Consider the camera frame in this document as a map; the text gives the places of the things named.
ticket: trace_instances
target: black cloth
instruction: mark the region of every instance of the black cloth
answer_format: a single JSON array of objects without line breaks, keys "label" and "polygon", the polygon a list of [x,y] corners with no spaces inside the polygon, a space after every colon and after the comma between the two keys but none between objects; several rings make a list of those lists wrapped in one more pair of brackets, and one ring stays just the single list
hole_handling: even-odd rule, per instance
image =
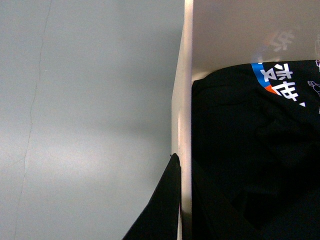
[{"label": "black cloth", "polygon": [[177,240],[181,168],[173,154],[154,193],[123,240]]},{"label": "black cloth", "polygon": [[[208,195],[268,240],[320,239],[318,63],[243,64],[192,85],[192,157],[216,186]],[[213,210],[193,185],[193,232],[210,239],[199,237]]]}]

